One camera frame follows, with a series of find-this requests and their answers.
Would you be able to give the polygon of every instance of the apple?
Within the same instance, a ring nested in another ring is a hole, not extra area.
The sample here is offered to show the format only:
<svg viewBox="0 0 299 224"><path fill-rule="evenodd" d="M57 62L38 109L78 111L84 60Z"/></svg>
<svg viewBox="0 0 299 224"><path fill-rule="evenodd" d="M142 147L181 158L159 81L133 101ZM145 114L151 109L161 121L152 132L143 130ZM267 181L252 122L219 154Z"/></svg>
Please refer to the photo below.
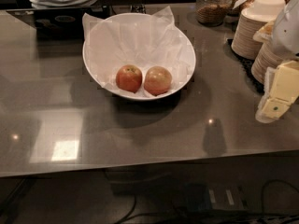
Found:
<svg viewBox="0 0 299 224"><path fill-rule="evenodd" d="M122 66L116 74L116 84L122 90L136 93L142 84L141 70L133 64Z"/></svg>
<svg viewBox="0 0 299 224"><path fill-rule="evenodd" d="M151 67L144 80L144 90L152 95L159 95L168 92L172 81L171 73L161 66Z"/></svg>

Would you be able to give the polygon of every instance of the glossy table surface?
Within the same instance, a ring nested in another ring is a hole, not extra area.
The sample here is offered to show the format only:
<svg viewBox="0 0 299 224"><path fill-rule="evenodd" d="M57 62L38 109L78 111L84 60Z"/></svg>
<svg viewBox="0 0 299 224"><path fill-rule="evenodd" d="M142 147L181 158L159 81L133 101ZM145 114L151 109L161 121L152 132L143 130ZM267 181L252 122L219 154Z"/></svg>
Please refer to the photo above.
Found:
<svg viewBox="0 0 299 224"><path fill-rule="evenodd" d="M171 8L193 43L195 73L180 92L142 103L92 80L82 40L38 39L1 11L0 176L297 150L298 105L277 122L256 121L261 95L227 44L232 29L199 24L194 4Z"/></svg>

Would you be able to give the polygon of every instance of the cable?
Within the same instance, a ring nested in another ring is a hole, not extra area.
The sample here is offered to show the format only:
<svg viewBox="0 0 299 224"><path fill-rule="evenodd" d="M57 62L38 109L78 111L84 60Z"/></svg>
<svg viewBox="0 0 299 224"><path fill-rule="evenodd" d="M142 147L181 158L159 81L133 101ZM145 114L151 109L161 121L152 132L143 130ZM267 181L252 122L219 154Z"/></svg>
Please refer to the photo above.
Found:
<svg viewBox="0 0 299 224"><path fill-rule="evenodd" d="M186 210L181 210L182 208L185 208L185 206L176 206L174 203L174 195L172 195L170 199L170 204L174 209L174 211L176 212L176 214L178 215L178 217L187 218Z"/></svg>
<svg viewBox="0 0 299 224"><path fill-rule="evenodd" d="M111 11L112 11L113 15L117 15L116 11L114 10L114 7L112 5L110 7L111 7Z"/></svg>
<svg viewBox="0 0 299 224"><path fill-rule="evenodd" d="M286 216L285 214L276 214L276 213L267 213L265 215L270 216L270 217L285 217ZM244 218L261 218L261 216L262 216L262 213L242 213L235 217L221 221L218 224L232 224L232 223L235 223L236 221L244 221Z"/></svg>
<svg viewBox="0 0 299 224"><path fill-rule="evenodd" d="M166 219L166 220L161 220L158 222L155 222L154 224L204 224L203 222L201 222L200 220L188 220L185 218L171 218L171 219Z"/></svg>
<svg viewBox="0 0 299 224"><path fill-rule="evenodd" d="M122 222L118 222L118 224L121 224L121 223L131 220L131 219L134 219L136 217L177 217L177 216L174 216L174 214L162 213L162 212L161 213L139 213L139 214L136 214L136 215L126 218Z"/></svg>
<svg viewBox="0 0 299 224"><path fill-rule="evenodd" d="M282 184L286 184L288 186L290 186L292 189L294 189L298 194L299 194L299 189L297 187L295 187L293 184L288 183L284 180L280 180L280 179L272 179L269 180L267 182L265 182L262 186L262 192L261 192L261 204L262 204L262 217L264 216L264 191L265 189L272 183L282 183Z"/></svg>
<svg viewBox="0 0 299 224"><path fill-rule="evenodd" d="M26 178L23 178L8 194L8 196L0 203L0 216L2 216L3 213L6 211L7 207L9 206L9 203L12 203L14 201L15 197L18 195L18 192L20 192L20 188L24 185L25 181Z"/></svg>
<svg viewBox="0 0 299 224"><path fill-rule="evenodd" d="M134 202L133 202L133 206L131 207L131 210L124 217L122 217L120 220L115 222L115 224L121 224L123 221L126 221L126 219L135 211L136 205L137 205L137 197L136 195L134 195Z"/></svg>
<svg viewBox="0 0 299 224"><path fill-rule="evenodd" d="M296 221L296 220L299 220L299 217L294 218L294 219L292 219L292 220L286 220L286 221L282 222L281 224L289 224L289 223L293 223L293 222Z"/></svg>
<svg viewBox="0 0 299 224"><path fill-rule="evenodd" d="M105 169L103 169L103 174L104 174L106 180L109 181L109 177L108 177L108 175L107 175L107 171L106 171Z"/></svg>

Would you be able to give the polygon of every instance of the black device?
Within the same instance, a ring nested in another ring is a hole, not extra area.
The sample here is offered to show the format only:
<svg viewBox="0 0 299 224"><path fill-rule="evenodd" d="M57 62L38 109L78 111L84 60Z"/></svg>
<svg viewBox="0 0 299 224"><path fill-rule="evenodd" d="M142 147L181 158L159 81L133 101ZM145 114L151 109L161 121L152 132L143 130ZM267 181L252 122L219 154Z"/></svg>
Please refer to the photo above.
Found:
<svg viewBox="0 0 299 224"><path fill-rule="evenodd" d="M52 7L9 9L7 13L36 28L38 33L54 39L83 38L85 13L100 19L110 16L109 6Z"/></svg>

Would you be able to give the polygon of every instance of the white bowl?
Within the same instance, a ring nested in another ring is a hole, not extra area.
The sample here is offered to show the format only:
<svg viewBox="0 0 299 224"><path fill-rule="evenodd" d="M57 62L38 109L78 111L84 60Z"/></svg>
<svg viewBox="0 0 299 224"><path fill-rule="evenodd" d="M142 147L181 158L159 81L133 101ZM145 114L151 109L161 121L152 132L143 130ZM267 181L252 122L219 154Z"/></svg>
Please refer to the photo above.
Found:
<svg viewBox="0 0 299 224"><path fill-rule="evenodd" d="M192 43L174 24L139 13L112 16L95 25L84 42L83 60L102 88L136 101L157 100L179 91L192 77L196 64ZM170 90L153 96L143 86L137 93L119 89L115 76L127 63L137 65L143 77L153 65L167 68L173 77Z"/></svg>

